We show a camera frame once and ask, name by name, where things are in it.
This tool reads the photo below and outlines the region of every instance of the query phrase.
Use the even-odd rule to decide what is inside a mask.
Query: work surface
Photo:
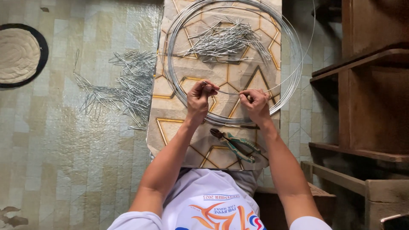
[[[165,37],[171,21],[177,13],[190,4],[187,0],[165,0],[164,18],[161,25],[161,39],[159,45],[159,56],[157,61],[157,72],[153,90],[153,100],[148,128],[148,147],[155,156],[176,134],[183,120],[186,117],[187,109],[175,96],[169,87],[165,77],[167,69],[167,58],[163,58],[163,47]],[[281,1],[265,1],[277,10],[281,10]],[[208,5],[204,8],[220,6],[235,6],[255,9],[250,5],[237,2],[221,2]],[[254,58],[236,63],[203,63],[194,55],[178,56],[179,52],[189,49],[193,45],[193,40],[188,39],[190,35],[204,31],[206,25],[215,25],[220,18],[243,20],[249,23],[252,29],[260,34],[259,40],[262,46],[272,55],[268,63],[263,63],[261,56],[253,47],[243,50],[243,56]],[[271,89],[277,86],[281,80],[281,33],[276,25],[260,17],[259,14],[235,8],[214,9],[195,16],[186,23],[186,27],[178,32],[173,53],[173,63],[176,75],[185,92],[202,79],[209,79],[220,90],[229,93],[238,93],[244,89]],[[273,106],[280,99],[280,87],[269,91],[272,99],[269,101]],[[209,111],[225,117],[247,117],[241,108],[237,95],[227,95],[219,93],[209,98]],[[272,116],[277,127],[279,127],[280,114]],[[256,143],[262,149],[262,155],[250,153],[256,159],[256,163],[251,164],[238,160],[236,155],[226,146],[219,143],[213,137],[209,129],[219,128],[220,131],[230,132],[239,138],[246,138]],[[231,170],[254,170],[268,166],[267,154],[260,131],[254,125],[245,129],[243,127],[215,126],[209,122],[204,122],[195,132],[187,155],[183,163],[184,167],[197,168],[219,168]]]

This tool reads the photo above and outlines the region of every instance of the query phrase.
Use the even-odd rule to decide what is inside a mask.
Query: beige fabric
[[[0,83],[24,81],[37,70],[40,46],[27,30],[5,29],[0,31]]]

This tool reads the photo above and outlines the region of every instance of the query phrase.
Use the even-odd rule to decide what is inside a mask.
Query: hand
[[[193,88],[187,93],[186,120],[191,121],[195,126],[199,126],[209,111],[207,99],[210,96],[216,95],[216,90],[219,89],[220,87],[211,83],[209,80],[196,82]]]
[[[270,111],[268,107],[269,95],[262,89],[245,90],[240,92],[240,102],[247,109],[250,119],[258,126],[263,126],[266,122],[271,122]]]

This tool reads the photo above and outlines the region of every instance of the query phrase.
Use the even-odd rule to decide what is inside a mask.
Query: white t-shirt
[[[256,202],[223,172],[192,169],[165,201],[162,219],[152,212],[127,212],[108,230],[265,230]],[[304,216],[290,230],[331,230],[322,220]]]

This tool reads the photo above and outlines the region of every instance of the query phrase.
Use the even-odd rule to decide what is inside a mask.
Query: plier jaw
[[[254,152],[261,154],[261,150],[259,148],[257,148],[254,144],[250,143],[248,140],[244,139],[244,138],[237,138],[235,136],[233,136],[231,133],[225,132],[222,133],[220,132],[218,129],[210,129],[210,133],[215,136],[216,138],[219,139],[219,141],[225,145],[227,145],[227,147],[234,153],[236,154],[236,156],[244,161],[247,161],[249,163],[255,163],[256,160],[254,159],[254,157],[250,156],[246,156],[245,154],[243,154],[238,146],[236,144],[243,144],[244,146],[250,148],[251,150],[253,150]]]

